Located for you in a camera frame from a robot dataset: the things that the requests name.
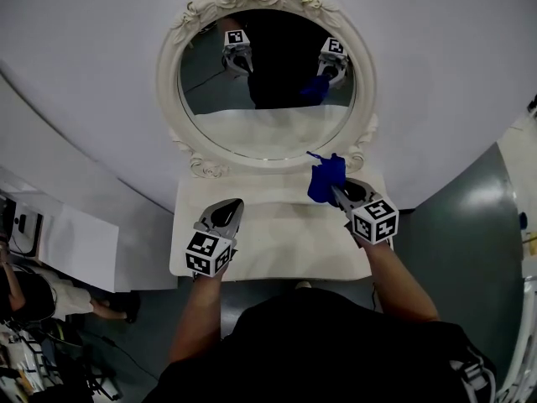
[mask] forearm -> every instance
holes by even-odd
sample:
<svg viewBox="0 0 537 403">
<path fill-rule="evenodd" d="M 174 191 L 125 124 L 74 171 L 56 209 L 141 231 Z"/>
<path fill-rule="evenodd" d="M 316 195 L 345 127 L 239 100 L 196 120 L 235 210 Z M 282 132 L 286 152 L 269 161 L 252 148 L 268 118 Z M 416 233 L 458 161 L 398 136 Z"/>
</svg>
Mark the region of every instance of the forearm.
<svg viewBox="0 0 537 403">
<path fill-rule="evenodd" d="M 387 243 L 364 249 L 384 313 L 412 322 L 438 321 L 433 301 Z"/>
<path fill-rule="evenodd" d="M 220 341 L 221 287 L 219 278 L 201 276 L 194 283 L 169 353 L 170 362 L 195 357 Z"/>
</svg>

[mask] cable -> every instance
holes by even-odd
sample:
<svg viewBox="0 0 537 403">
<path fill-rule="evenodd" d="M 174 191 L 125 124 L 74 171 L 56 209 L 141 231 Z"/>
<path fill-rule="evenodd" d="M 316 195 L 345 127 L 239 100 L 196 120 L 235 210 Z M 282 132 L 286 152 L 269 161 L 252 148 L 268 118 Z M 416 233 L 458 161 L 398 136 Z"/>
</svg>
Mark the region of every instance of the cable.
<svg viewBox="0 0 537 403">
<path fill-rule="evenodd" d="M 26 255 L 24 255 L 24 252 L 23 252 L 23 250 L 20 248 L 20 246 L 18 246 L 18 243 L 17 243 L 17 241 L 15 240 L 15 236 L 11 235 L 11 238 L 13 239 L 13 242 L 15 243 L 15 246 L 16 246 L 17 249 L 18 249 L 18 252 L 17 252 L 16 254 L 21 254 L 21 255 L 23 256 L 24 259 L 28 259 L 28 258 L 26 257 Z"/>
<path fill-rule="evenodd" d="M 222 73 L 224 73 L 226 71 L 226 69 L 224 69 L 223 71 L 219 71 L 217 73 L 215 73 L 214 75 L 210 76 L 209 78 L 205 79 L 202 83 L 199 83 L 198 85 L 195 85 L 193 86 L 192 88 L 189 88 L 188 90 L 186 90 L 184 92 L 184 94 L 188 94 L 189 92 L 191 92 L 192 90 L 195 90 L 197 87 L 199 86 L 202 86 L 202 85 L 205 85 L 208 81 L 210 81 L 211 79 L 217 77 L 218 75 L 221 75 Z"/>
<path fill-rule="evenodd" d="M 377 302 L 375 301 L 375 294 L 377 293 L 377 286 L 373 282 L 373 292 L 371 293 L 371 302 L 373 303 L 373 311 L 377 310 Z"/>
<path fill-rule="evenodd" d="M 119 349 L 122 353 L 124 353 L 125 355 L 127 355 L 130 360 L 134 363 L 134 365 L 136 365 L 136 367 L 138 367 L 140 370 L 142 370 L 145 374 L 148 374 L 149 376 L 151 376 L 154 380 L 156 380 L 157 382 L 159 382 L 159 378 L 157 378 L 154 374 L 152 374 L 151 372 L 148 372 L 148 370 L 144 369 L 140 364 L 138 364 L 138 362 L 131 356 L 130 353 L 128 353 L 127 351 L 125 351 L 125 349 L 123 348 L 120 348 L 116 345 L 116 343 L 111 340 L 110 338 L 107 338 L 106 336 L 99 336 L 98 334 L 95 334 L 94 332 L 88 332 L 87 330 L 82 330 L 83 332 L 87 333 L 87 334 L 91 334 L 92 336 L 96 337 L 96 338 L 99 338 L 101 339 L 104 343 L 107 343 L 108 345 L 110 345 L 111 347 L 113 348 L 117 348 Z"/>
</svg>

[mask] white mirror frame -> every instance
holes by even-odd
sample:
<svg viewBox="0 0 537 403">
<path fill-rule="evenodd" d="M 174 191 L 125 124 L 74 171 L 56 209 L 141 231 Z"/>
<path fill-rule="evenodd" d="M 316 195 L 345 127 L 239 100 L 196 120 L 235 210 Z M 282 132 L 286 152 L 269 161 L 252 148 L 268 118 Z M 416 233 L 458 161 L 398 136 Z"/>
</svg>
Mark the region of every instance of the white mirror frame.
<svg viewBox="0 0 537 403">
<path fill-rule="evenodd" d="M 181 150 L 191 154 L 190 168 L 200 177 L 219 178 L 232 168 L 237 173 L 281 174 L 302 171 L 315 163 L 305 154 L 283 160 L 261 160 L 234 154 L 208 139 L 192 122 L 180 87 L 181 56 L 198 32 L 219 18 L 251 9 L 275 9 L 308 18 L 338 39 L 347 50 L 355 71 L 354 106 L 341 131 L 316 154 L 336 152 L 346 159 L 347 173 L 363 166 L 361 144 L 369 142 L 378 126 L 373 115 L 376 76 L 371 55 L 356 29 L 338 7 L 327 0 L 192 0 L 175 17 L 157 64 L 157 94 L 172 136 Z"/>
</svg>

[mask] shoe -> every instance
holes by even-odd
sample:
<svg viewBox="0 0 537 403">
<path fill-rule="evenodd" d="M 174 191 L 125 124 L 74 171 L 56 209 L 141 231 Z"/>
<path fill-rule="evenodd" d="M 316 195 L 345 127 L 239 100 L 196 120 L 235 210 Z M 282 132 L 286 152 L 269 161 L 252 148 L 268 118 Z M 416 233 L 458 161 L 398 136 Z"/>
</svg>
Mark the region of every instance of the shoe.
<svg viewBox="0 0 537 403">
<path fill-rule="evenodd" d="M 125 322 L 132 324 L 137 320 L 140 309 L 140 295 L 137 291 L 110 294 L 108 300 L 110 309 L 127 314 Z"/>
<path fill-rule="evenodd" d="M 307 280 L 302 280 L 301 282 L 296 284 L 295 287 L 296 290 L 299 290 L 300 288 L 311 288 L 311 284 Z"/>
</svg>

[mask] blue cloth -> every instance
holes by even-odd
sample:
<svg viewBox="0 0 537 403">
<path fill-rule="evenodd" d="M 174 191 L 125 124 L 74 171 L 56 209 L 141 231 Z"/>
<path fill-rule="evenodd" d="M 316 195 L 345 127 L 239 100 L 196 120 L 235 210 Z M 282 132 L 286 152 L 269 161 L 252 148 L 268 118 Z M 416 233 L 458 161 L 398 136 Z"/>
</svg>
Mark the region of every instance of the blue cloth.
<svg viewBox="0 0 537 403">
<path fill-rule="evenodd" d="M 311 167 L 311 183 L 310 188 L 308 188 L 309 198 L 317 203 L 328 202 L 337 207 L 332 186 L 343 188 L 345 184 L 345 159 L 337 154 L 332 154 L 330 159 L 311 152 L 308 152 L 308 154 L 321 160 L 321 165 Z"/>
<path fill-rule="evenodd" d="M 308 106 L 319 106 L 325 100 L 330 90 L 330 78 L 320 75 L 311 78 L 300 92 Z"/>
</svg>

